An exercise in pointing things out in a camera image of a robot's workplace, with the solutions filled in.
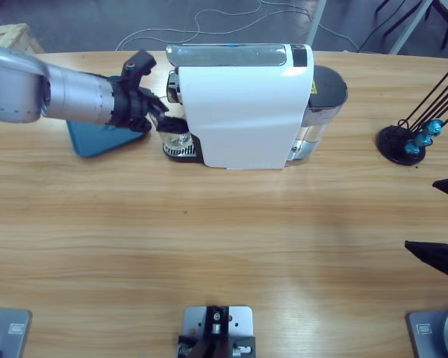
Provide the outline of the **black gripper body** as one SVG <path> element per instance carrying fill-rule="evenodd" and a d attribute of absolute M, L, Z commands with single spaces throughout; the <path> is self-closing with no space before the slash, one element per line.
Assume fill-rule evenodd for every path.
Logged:
<path fill-rule="evenodd" d="M 108 126 L 129 129 L 137 133 L 148 133 L 152 129 L 146 118 L 148 104 L 141 88 L 124 82 L 112 82 L 113 109 Z"/>

